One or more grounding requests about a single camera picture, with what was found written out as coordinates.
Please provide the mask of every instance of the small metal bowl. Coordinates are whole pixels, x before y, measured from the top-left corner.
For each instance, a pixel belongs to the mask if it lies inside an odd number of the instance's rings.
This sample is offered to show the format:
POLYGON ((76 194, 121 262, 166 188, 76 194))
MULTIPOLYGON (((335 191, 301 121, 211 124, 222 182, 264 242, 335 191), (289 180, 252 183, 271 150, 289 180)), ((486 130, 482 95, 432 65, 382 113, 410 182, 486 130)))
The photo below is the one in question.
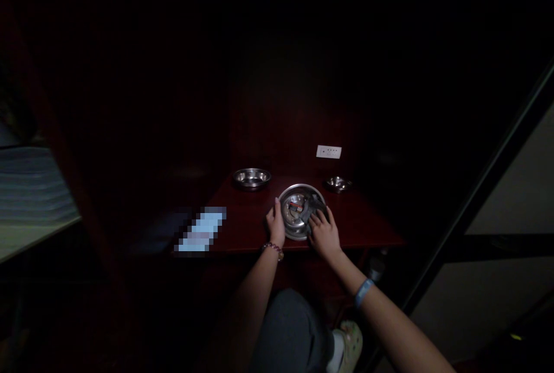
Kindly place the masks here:
POLYGON ((271 180, 271 174, 259 168, 244 168, 233 174, 233 184, 243 191, 259 191, 271 180))
POLYGON ((352 188, 352 181, 345 180, 342 177, 331 177, 323 181, 323 186, 329 191, 340 194, 352 188))

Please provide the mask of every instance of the dark red wooden table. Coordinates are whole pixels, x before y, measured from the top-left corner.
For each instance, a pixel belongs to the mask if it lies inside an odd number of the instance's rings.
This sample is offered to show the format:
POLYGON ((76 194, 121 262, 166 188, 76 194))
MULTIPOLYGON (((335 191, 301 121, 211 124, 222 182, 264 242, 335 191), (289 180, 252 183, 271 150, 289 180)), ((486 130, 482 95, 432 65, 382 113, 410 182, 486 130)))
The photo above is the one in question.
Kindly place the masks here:
MULTIPOLYGON (((335 194, 325 190, 319 178, 273 176, 264 190, 244 192, 232 186, 229 176, 207 204, 227 208, 227 219, 219 228, 218 237, 214 239, 210 251, 258 252, 268 240, 263 225, 266 213, 274 204, 275 197, 293 184, 309 184, 323 194, 335 217, 343 249, 395 247, 405 244, 404 239, 377 213, 367 197, 355 188, 346 193, 335 194)), ((285 251, 308 249, 307 241, 285 241, 285 251)))

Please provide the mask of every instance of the bracelet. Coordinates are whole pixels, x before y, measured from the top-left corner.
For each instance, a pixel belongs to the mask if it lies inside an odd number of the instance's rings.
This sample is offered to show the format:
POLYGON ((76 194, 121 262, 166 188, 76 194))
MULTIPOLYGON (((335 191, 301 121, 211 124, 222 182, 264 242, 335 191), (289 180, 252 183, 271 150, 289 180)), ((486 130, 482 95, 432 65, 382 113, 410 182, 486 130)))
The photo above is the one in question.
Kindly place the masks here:
POLYGON ((356 308, 359 308, 362 304, 362 300, 365 297, 365 294, 369 291, 369 288, 373 285, 373 281, 371 279, 366 279, 364 283, 362 283, 362 286, 360 286, 360 289, 358 289, 358 293, 356 294, 356 297, 354 298, 354 303, 356 305, 356 308))
POLYGON ((283 249, 281 249, 276 244, 273 244, 272 242, 267 242, 266 244, 264 244, 261 247, 261 250, 263 251, 268 246, 271 247, 272 249, 275 249, 277 251, 277 253, 279 254, 279 259, 277 260, 277 262, 280 262, 281 260, 283 260, 283 258, 285 257, 285 254, 283 253, 283 249))

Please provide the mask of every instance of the stainless steel bowl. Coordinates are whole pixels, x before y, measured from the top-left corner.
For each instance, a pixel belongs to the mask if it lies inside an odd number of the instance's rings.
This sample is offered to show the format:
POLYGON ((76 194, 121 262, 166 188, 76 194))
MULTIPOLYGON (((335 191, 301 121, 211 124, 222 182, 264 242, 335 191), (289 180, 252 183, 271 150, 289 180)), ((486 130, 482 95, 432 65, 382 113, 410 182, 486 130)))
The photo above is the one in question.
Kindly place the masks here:
POLYGON ((300 220, 300 213, 289 210, 288 204, 293 202, 303 204, 305 199, 316 194, 317 197, 325 204, 325 198, 321 193, 308 184, 294 184, 288 187, 279 196, 281 202, 281 214, 285 223, 285 236, 292 240, 306 240, 308 238, 308 226, 300 220))
POLYGON ((323 186, 329 191, 340 194, 352 188, 352 181, 345 180, 342 177, 331 177, 323 181, 323 186))
POLYGON ((233 184, 243 191, 259 191, 271 180, 271 174, 259 168, 244 168, 233 174, 233 184))

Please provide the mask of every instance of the person's leg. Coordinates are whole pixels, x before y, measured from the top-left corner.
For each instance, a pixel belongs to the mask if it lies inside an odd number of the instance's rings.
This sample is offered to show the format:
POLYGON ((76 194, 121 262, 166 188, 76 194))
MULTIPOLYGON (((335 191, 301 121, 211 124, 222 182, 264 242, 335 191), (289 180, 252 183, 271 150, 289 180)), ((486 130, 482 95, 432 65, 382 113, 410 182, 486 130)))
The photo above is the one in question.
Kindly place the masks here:
POLYGON ((265 315, 249 371, 323 372, 334 345, 333 334, 308 302, 286 289, 265 315))

